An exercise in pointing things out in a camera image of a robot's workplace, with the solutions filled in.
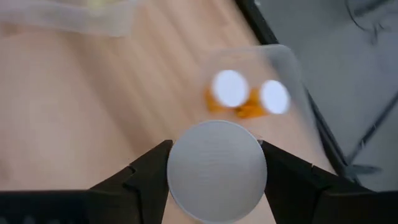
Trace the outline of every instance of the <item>wooden floor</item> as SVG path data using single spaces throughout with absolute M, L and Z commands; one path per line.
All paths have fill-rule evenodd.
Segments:
M 128 37 L 2 24 L 0 189 L 86 189 L 209 119 L 195 82 L 206 59 L 256 45 L 231 0 L 145 0 Z M 296 109 L 243 125 L 331 170 Z M 164 223 L 194 222 L 169 197 Z M 274 223 L 265 197 L 242 223 Z

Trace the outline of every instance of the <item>gray circular lid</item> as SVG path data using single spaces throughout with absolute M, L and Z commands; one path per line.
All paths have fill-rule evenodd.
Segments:
M 257 139 L 228 121 L 207 121 L 174 144 L 167 180 L 176 203 L 207 223 L 237 221 L 258 204 L 267 164 Z

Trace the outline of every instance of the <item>round white disc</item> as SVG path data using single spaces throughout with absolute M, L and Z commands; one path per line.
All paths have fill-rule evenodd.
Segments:
M 262 106 L 273 114 L 283 114 L 289 109 L 289 92 L 278 81 L 269 80 L 262 84 L 260 97 Z
M 176 203 L 205 223 L 234 222 L 260 201 L 267 164 L 257 139 L 229 121 L 186 131 L 171 149 L 167 181 Z
M 242 105 L 249 96 L 249 85 L 237 71 L 223 70 L 217 73 L 211 84 L 217 101 L 226 107 Z

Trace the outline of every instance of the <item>gray floor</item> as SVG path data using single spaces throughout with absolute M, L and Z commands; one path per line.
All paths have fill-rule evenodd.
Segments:
M 372 44 L 372 35 L 357 28 L 344 1 L 260 0 L 260 10 L 281 44 L 295 52 L 304 82 L 343 152 L 348 155 L 398 91 L 398 14 L 383 17 L 391 27 Z M 370 26 L 397 1 L 359 19 Z M 398 106 L 378 129 L 356 164 L 383 172 L 359 177 L 373 190 L 398 190 Z

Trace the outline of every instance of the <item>orange object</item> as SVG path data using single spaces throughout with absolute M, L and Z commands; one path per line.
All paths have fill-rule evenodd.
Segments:
M 257 118 L 268 114 L 262 107 L 258 89 L 251 90 L 249 99 L 245 104 L 235 109 L 235 114 L 240 118 Z
M 224 106 L 221 106 L 213 97 L 213 94 L 211 94 L 210 88 L 207 88 L 205 90 L 205 100 L 206 100 L 206 105 L 207 109 L 210 112 L 220 112 L 224 111 L 226 108 Z

